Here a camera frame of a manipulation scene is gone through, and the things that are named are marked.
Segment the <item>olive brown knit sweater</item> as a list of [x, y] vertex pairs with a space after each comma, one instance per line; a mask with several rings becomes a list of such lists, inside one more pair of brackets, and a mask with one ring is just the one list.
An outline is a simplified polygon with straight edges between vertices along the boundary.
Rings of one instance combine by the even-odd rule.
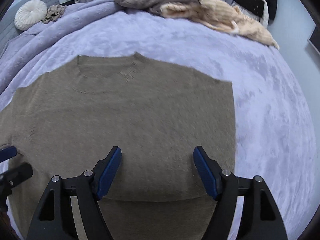
[[234, 169], [232, 84], [140, 54], [77, 56], [16, 90], [1, 111], [1, 147], [11, 145], [9, 167], [34, 171], [9, 197], [23, 236], [52, 176], [78, 176], [118, 146], [121, 165], [99, 203], [113, 238], [201, 239], [215, 202], [192, 153], [200, 145]]

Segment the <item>lavender plush bed blanket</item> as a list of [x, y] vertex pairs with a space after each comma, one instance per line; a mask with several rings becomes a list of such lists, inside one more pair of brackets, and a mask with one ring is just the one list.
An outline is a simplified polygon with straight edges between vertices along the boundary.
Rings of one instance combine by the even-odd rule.
[[193, 68], [232, 84], [231, 171], [266, 180], [288, 238], [297, 239], [316, 208], [316, 139], [302, 89], [272, 46], [183, 18], [122, 8], [114, 0], [74, 4], [57, 21], [37, 23], [9, 42], [1, 57], [1, 111], [16, 90], [77, 56], [133, 54]]

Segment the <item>round white pleated cushion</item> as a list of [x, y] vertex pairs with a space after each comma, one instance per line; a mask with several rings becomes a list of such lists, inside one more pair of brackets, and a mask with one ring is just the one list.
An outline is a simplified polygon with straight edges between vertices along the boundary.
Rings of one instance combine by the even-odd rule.
[[26, 31], [42, 21], [47, 14], [47, 5], [41, 0], [30, 0], [16, 12], [14, 25], [18, 30]]

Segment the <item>small beige crumpled cloth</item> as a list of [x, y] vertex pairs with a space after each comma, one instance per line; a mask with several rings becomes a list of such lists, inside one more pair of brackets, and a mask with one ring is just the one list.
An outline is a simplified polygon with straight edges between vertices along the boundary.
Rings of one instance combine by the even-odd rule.
[[66, 8], [65, 5], [60, 4], [50, 6], [42, 22], [48, 24], [49, 22], [57, 21], [64, 14]]

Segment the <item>dark brown fleece garment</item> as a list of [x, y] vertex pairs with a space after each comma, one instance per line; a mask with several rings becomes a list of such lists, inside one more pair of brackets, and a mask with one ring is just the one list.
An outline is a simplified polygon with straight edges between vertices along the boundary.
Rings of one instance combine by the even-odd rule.
[[144, 10], [156, 16], [161, 15], [161, 6], [167, 3], [200, 5], [199, 0], [114, 0], [114, 2], [121, 7]]

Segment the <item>black and white bag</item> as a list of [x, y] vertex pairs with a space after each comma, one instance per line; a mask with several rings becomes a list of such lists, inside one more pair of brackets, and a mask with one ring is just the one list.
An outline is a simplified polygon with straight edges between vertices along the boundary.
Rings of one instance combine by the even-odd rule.
[[268, 5], [265, 0], [233, 0], [232, 6], [238, 6], [243, 14], [267, 28], [269, 16]]

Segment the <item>cream striped ribbed garment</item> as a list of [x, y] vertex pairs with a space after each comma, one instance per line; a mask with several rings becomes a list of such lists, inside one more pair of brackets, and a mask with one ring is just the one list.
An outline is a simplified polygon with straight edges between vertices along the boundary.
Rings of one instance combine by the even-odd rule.
[[279, 49], [271, 33], [258, 21], [222, 0], [198, 0], [198, 3], [165, 3], [160, 12], [164, 18], [187, 18], [206, 27], [233, 35], [240, 35]]

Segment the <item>wall mounted monitor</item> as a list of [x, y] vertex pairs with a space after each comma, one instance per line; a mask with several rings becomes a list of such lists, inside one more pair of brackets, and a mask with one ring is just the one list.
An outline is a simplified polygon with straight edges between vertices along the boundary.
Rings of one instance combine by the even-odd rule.
[[320, 54], [320, 30], [318, 26], [315, 26], [312, 34], [309, 37], [309, 43], [312, 48]]

